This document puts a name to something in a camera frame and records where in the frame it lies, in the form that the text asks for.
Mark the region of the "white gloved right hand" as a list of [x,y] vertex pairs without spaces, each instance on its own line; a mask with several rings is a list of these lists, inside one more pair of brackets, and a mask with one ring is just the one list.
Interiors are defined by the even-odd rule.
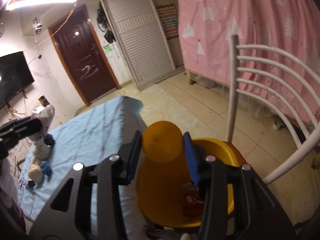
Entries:
[[184,233],[180,240],[191,240],[191,236],[188,233]]

